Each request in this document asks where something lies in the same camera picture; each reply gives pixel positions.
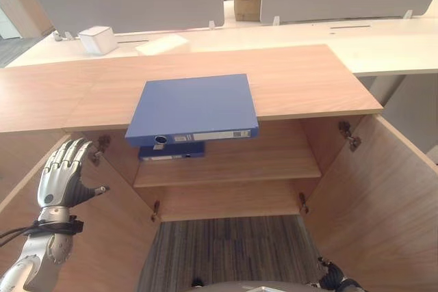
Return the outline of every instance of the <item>black cable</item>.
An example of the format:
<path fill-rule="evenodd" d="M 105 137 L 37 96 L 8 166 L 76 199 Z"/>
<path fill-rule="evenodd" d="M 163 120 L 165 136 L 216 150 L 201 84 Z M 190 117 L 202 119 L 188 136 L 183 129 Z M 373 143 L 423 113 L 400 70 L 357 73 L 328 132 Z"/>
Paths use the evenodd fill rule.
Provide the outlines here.
<path fill-rule="evenodd" d="M 20 228 L 15 228 L 15 229 L 8 230 L 7 232 L 4 232 L 4 233 L 0 234 L 0 239 L 4 238 L 4 237 L 6 237 L 6 236 L 8 236 L 8 235 L 10 235 L 12 233 L 18 232 L 20 230 L 25 230 L 25 229 L 28 229 L 28 228 L 29 227 L 20 227 Z"/>
<path fill-rule="evenodd" d="M 17 238 L 18 236 L 25 234 L 28 230 L 31 230 L 33 228 L 38 227 L 41 223 L 42 222 L 35 221 L 35 222 L 33 222 L 33 224 L 31 226 L 14 228 L 14 229 L 11 229 L 7 232 L 1 233 L 0 238 L 4 238 L 4 237 L 11 235 L 11 234 L 12 234 L 12 236 L 9 236 L 5 241 L 1 241 L 0 248 L 3 247 L 4 245 L 6 245 L 7 243 L 11 242 L 13 239 Z"/>
<path fill-rule="evenodd" d="M 9 236 L 5 241 L 0 242 L 0 248 L 3 247 L 4 245 L 6 245 L 7 243 L 11 242 L 11 240 L 15 239 L 16 237 L 22 235 L 23 233 L 25 233 L 29 229 L 30 229 L 29 227 L 26 227 L 26 229 L 20 230 L 20 231 L 16 232 L 15 234 L 13 234 L 12 236 Z"/>

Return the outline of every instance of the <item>white desk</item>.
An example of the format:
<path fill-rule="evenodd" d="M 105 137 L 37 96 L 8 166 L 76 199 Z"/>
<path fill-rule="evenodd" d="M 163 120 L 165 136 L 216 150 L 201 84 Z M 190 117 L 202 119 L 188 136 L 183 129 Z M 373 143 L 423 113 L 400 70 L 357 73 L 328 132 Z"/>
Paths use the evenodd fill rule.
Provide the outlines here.
<path fill-rule="evenodd" d="M 261 26 L 254 22 L 236 22 L 232 1 L 225 2 L 225 18 L 221 28 L 177 33 L 190 41 L 192 52 L 327 44 L 358 77 L 438 71 L 438 0 L 433 1 L 424 16 L 409 20 Z M 103 57 L 137 56 L 136 46 L 166 34 L 168 32 L 119 35 L 118 41 L 124 43 Z M 48 36 L 8 67 L 96 58 L 102 57 L 87 54 L 79 40 L 56 42 Z"/>

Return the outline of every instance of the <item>gray carpet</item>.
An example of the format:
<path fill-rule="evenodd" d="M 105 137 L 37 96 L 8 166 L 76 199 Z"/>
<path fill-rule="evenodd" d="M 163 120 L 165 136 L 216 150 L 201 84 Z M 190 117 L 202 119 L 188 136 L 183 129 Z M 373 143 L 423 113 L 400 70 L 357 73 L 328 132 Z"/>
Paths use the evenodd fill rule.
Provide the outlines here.
<path fill-rule="evenodd" d="M 138 292 L 181 292 L 194 278 L 306 283 L 320 278 L 318 251 L 302 218 L 227 218 L 163 223 Z"/>
<path fill-rule="evenodd" d="M 32 39 L 1 39 L 0 38 L 0 68 L 6 67 L 10 62 L 35 45 L 41 38 Z"/>

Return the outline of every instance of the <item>blue binder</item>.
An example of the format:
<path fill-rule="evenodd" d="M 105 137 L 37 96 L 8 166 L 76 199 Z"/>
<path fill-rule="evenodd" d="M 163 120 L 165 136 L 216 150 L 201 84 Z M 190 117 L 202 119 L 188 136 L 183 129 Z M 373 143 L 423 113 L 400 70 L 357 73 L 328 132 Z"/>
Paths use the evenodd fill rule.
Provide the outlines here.
<path fill-rule="evenodd" d="M 188 157 L 203 157 L 205 142 L 169 144 L 162 150 L 155 150 L 154 146 L 142 146 L 138 158 L 143 161 L 157 161 L 170 159 L 183 159 Z"/>
<path fill-rule="evenodd" d="M 132 146 L 250 138 L 259 125 L 246 75 L 147 81 L 126 133 Z"/>

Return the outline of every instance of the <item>office desk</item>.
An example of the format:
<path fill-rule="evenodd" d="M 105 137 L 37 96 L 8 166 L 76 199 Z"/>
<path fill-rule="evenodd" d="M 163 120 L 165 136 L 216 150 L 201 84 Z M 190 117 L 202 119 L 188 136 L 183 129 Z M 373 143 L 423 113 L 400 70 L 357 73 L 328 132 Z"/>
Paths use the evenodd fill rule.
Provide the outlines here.
<path fill-rule="evenodd" d="M 124 134 L 145 81 L 230 72 L 248 75 L 258 138 L 209 142 L 204 159 L 138 161 Z M 3 174 L 13 187 L 0 204 L 6 229 L 35 218 L 53 149 L 71 137 L 112 139 L 98 166 L 84 165 L 84 183 L 111 192 L 73 209 L 86 225 L 57 291 L 133 291 L 161 221 L 282 214 L 301 214 L 321 254 L 366 289 L 438 287 L 438 170 L 375 115 L 381 106 L 327 46 L 7 68 L 0 89 L 0 165 L 21 173 Z M 339 133 L 345 120 L 362 141 L 354 152 Z M 0 250 L 0 271 L 20 247 Z"/>
<path fill-rule="evenodd" d="M 236 22 L 232 1 L 226 1 L 224 8 L 224 27 L 176 32 L 190 41 L 191 52 L 327 44 L 358 77 L 438 71 L 438 0 L 433 1 L 424 16 L 410 20 L 299 23 L 278 27 Z M 119 49 L 103 57 L 87 54 L 79 40 L 56 42 L 48 36 L 8 67 L 138 56 L 136 46 L 167 34 L 118 35 L 119 42 L 128 42 L 120 43 Z"/>

